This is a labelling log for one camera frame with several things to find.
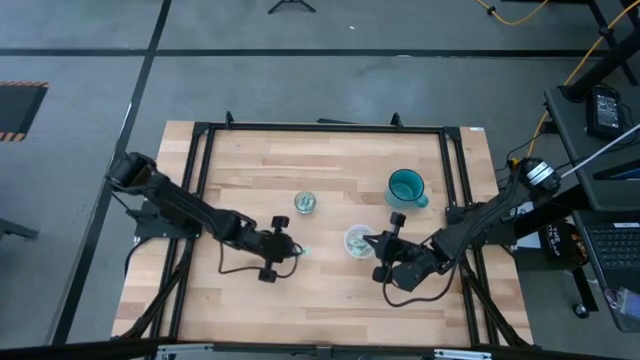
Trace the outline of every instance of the yellow and black hazard mat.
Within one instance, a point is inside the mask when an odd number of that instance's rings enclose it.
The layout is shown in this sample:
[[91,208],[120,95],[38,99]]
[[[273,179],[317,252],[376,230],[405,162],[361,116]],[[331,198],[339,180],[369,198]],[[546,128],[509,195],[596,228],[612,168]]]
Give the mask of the yellow and black hazard mat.
[[22,141],[47,93],[45,82],[0,81],[0,141]]

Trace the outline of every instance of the gray floor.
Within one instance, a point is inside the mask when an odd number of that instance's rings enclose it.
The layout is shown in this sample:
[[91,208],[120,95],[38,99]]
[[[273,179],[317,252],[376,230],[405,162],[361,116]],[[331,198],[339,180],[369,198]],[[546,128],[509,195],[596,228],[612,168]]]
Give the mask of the gray floor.
[[[554,4],[523,27],[505,28],[473,0],[309,1],[317,14],[285,5],[267,16],[275,3],[267,0],[174,1],[160,47],[584,49],[596,38],[585,7]],[[10,10],[0,13],[0,48],[146,48],[160,3],[0,0]],[[509,19],[535,7],[493,3]],[[616,2],[601,3],[609,19],[621,10]],[[622,24],[621,34],[629,31]],[[563,82],[577,61],[156,58],[128,150],[153,155],[165,121],[221,120],[227,110],[237,121],[363,123],[387,123],[397,111],[407,124],[485,127],[497,165],[533,132],[544,111],[543,90]],[[47,339],[42,324],[59,305],[141,64],[138,57],[0,57],[2,80],[51,82],[27,140],[0,143],[0,216],[41,230],[36,242],[0,243],[0,347]],[[633,66],[640,71],[639,61]],[[607,81],[624,84],[618,73]],[[552,136],[540,139],[537,154],[566,161]],[[71,341],[108,338],[133,229],[112,204]],[[569,304],[577,292],[568,275],[523,272],[521,284],[537,344],[637,358],[640,337],[615,330],[606,312],[575,318]]]

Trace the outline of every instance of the teal mug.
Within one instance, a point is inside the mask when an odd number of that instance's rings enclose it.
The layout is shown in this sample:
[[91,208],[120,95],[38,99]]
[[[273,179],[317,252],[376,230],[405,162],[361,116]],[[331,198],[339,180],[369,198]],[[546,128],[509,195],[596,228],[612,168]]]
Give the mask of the teal mug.
[[425,208],[429,199],[424,195],[424,182],[417,172],[401,169],[389,178],[385,198],[394,208]]

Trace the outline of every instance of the wheel caster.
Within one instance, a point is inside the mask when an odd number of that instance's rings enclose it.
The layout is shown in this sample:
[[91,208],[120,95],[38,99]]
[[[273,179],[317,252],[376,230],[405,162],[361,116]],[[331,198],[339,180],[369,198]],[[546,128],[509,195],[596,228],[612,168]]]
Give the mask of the wheel caster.
[[576,314],[577,317],[579,317],[580,319],[586,319],[589,317],[589,312],[587,311],[587,308],[584,307],[584,305],[580,304],[574,304],[572,307],[573,309],[573,313]]

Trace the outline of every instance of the butcher block tabletop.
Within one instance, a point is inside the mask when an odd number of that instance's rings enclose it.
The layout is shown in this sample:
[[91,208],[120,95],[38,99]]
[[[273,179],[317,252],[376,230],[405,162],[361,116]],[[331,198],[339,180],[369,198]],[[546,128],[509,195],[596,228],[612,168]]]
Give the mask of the butcher block tabletop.
[[[180,184],[194,123],[167,123],[157,156],[158,169]],[[481,128],[460,128],[475,201],[497,194],[487,139]],[[198,149],[191,191],[199,176]],[[458,198],[462,191],[450,144]],[[274,215],[290,218],[285,230],[305,249],[293,276],[258,281],[257,271],[218,274],[219,244],[209,234],[196,241],[179,339],[185,341],[384,346],[469,346],[460,279],[440,300],[402,308],[387,305],[381,284],[371,280],[379,260],[357,260],[344,247],[344,233],[365,224],[390,230],[392,209],[384,200],[389,176],[398,169],[418,172],[429,198],[426,209],[403,211],[403,239],[420,242],[444,226],[447,194],[437,135],[350,132],[217,130],[204,201],[233,209],[269,229]],[[293,205],[300,191],[317,198],[312,214]],[[158,291],[168,239],[152,239],[132,256],[113,334],[128,330]],[[531,341],[513,259],[498,246],[483,248],[492,297],[506,319]],[[262,266],[264,261],[231,248],[224,269]],[[290,271],[293,260],[274,268]],[[400,302],[429,297],[448,274],[430,275],[412,293],[388,287]],[[173,298],[165,307],[161,335],[168,333]],[[482,307],[476,299],[481,340],[487,341]]]

